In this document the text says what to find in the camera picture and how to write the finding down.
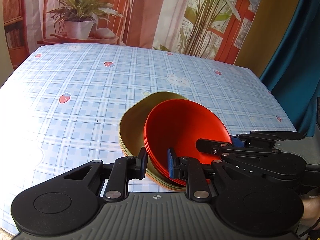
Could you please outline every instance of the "blue gripper pad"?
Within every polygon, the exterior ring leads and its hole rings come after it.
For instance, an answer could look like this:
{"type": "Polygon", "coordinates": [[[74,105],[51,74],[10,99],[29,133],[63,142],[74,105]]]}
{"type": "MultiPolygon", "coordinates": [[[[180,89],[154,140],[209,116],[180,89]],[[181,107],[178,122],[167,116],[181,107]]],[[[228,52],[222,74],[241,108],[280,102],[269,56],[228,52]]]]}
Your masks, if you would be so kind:
{"type": "Polygon", "coordinates": [[[245,147],[245,143],[236,136],[230,136],[234,147],[245,147]]]}
{"type": "Polygon", "coordinates": [[[171,157],[170,150],[167,149],[167,156],[168,156],[168,171],[170,179],[173,179],[173,159],[171,157]]]}

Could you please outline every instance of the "blue plaid tablecloth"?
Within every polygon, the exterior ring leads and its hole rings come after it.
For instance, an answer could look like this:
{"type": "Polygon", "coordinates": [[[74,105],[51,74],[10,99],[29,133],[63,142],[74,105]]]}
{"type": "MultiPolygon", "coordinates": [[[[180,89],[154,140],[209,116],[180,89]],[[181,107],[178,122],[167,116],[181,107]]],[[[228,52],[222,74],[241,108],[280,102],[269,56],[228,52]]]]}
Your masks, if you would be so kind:
{"type": "MultiPolygon", "coordinates": [[[[295,131],[248,69],[116,45],[43,46],[0,89],[0,227],[18,233],[10,206],[22,190],[91,160],[123,156],[120,118],[158,91],[207,107],[231,135],[295,131]]],[[[130,181],[129,190],[167,191],[148,178],[130,181]]]]}

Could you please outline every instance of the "teal curtain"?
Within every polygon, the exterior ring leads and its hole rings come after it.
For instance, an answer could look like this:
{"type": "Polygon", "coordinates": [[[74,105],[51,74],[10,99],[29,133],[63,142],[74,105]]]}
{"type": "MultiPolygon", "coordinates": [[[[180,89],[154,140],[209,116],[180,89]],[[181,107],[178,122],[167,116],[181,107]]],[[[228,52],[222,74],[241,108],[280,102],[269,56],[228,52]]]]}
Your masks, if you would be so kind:
{"type": "Polygon", "coordinates": [[[316,98],[320,96],[320,0],[299,0],[288,29],[260,80],[296,130],[313,136],[316,98]]]}

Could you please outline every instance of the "red bowl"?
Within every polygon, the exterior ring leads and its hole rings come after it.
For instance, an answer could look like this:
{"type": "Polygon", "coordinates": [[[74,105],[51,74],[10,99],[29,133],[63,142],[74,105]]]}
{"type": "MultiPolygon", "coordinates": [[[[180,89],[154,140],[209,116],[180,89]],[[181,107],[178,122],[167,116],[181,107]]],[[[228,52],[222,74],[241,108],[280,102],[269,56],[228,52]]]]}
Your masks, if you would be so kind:
{"type": "MultiPolygon", "coordinates": [[[[198,152],[200,138],[231,143],[230,135],[220,119],[195,102],[171,99],[154,107],[144,126],[144,143],[156,169],[169,178],[167,149],[173,147],[178,157],[189,156],[211,164],[217,156],[198,152]]],[[[185,185],[180,179],[176,183],[185,185]]]]}

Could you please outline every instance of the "potted plant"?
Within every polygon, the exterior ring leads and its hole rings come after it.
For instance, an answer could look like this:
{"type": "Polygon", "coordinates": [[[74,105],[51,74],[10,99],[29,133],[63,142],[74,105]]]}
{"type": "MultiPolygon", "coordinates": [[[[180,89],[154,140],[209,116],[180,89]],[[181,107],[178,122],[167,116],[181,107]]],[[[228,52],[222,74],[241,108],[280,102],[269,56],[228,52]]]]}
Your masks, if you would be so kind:
{"type": "Polygon", "coordinates": [[[105,0],[59,0],[59,2],[62,7],[47,13],[53,13],[54,24],[64,23],[68,38],[86,40],[98,19],[108,21],[109,15],[123,17],[112,9],[113,4],[105,0]]]}

